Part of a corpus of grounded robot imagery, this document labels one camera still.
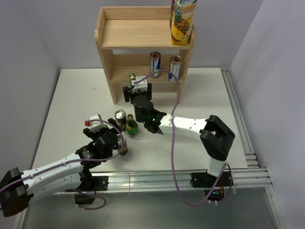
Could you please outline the silver red-top can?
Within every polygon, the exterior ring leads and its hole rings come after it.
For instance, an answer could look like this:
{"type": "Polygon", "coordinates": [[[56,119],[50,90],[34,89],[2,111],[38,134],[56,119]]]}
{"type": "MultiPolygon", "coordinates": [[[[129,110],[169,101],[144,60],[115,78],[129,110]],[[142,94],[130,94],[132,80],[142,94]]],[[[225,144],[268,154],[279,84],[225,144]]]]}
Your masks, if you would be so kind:
{"type": "Polygon", "coordinates": [[[159,52],[150,53],[150,75],[156,79],[160,76],[161,54],[159,52]]]}
{"type": "Polygon", "coordinates": [[[171,82],[175,82],[179,78],[179,72],[180,72],[180,67],[181,67],[181,62],[182,59],[179,55],[173,55],[170,58],[170,67],[169,67],[169,72],[168,73],[168,79],[171,82]]]}

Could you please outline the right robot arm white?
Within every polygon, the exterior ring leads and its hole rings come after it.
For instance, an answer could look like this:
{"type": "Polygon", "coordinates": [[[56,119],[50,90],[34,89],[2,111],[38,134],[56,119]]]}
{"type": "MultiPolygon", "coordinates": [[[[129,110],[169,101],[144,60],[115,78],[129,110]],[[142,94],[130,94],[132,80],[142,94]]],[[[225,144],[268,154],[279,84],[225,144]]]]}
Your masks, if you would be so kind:
{"type": "Polygon", "coordinates": [[[177,117],[156,110],[151,102],[152,84],[146,86],[123,87],[125,102],[134,107],[136,121],[153,134],[178,134],[201,140],[210,159],[206,180],[211,186],[217,186],[223,179],[221,173],[233,141],[234,132],[216,115],[207,119],[177,117]]]}

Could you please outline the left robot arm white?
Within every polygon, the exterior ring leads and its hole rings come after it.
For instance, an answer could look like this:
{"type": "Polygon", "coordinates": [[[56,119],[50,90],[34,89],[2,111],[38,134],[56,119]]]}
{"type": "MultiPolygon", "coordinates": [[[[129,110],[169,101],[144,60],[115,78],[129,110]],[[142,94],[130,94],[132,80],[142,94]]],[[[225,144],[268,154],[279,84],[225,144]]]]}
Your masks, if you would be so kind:
{"type": "Polygon", "coordinates": [[[36,169],[19,171],[12,168],[0,181],[0,209],[5,217],[25,210],[31,200],[66,190],[88,190],[93,179],[90,170],[115,158],[120,127],[110,118],[107,121],[85,121],[83,133],[91,139],[65,158],[36,169]]]}

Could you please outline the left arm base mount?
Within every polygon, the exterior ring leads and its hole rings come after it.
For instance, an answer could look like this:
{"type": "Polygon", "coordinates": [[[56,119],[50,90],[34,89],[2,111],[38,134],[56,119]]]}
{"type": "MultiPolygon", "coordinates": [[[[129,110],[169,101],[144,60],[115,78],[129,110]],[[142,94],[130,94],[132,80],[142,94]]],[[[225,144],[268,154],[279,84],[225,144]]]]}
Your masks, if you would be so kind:
{"type": "Polygon", "coordinates": [[[82,192],[82,194],[75,194],[75,203],[81,206],[91,205],[97,198],[86,196],[83,193],[92,192],[93,194],[97,194],[97,191],[106,191],[108,187],[108,180],[108,176],[93,176],[90,181],[85,182],[84,185],[81,184],[81,186],[76,190],[82,192]]]}

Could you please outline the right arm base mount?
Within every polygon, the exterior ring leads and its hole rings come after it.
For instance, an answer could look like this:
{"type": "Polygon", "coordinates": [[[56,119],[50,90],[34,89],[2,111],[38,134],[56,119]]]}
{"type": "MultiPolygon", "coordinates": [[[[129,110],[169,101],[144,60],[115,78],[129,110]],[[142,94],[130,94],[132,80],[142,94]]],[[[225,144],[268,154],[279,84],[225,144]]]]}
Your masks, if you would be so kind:
{"type": "MultiPolygon", "coordinates": [[[[216,181],[216,177],[207,174],[207,172],[195,172],[191,173],[190,185],[193,188],[203,188],[204,194],[207,196],[212,186],[216,181]]],[[[231,178],[230,172],[223,172],[220,179],[212,191],[211,195],[208,197],[208,201],[218,203],[223,200],[229,191],[225,191],[225,188],[232,188],[234,185],[233,179],[231,178]]]]}

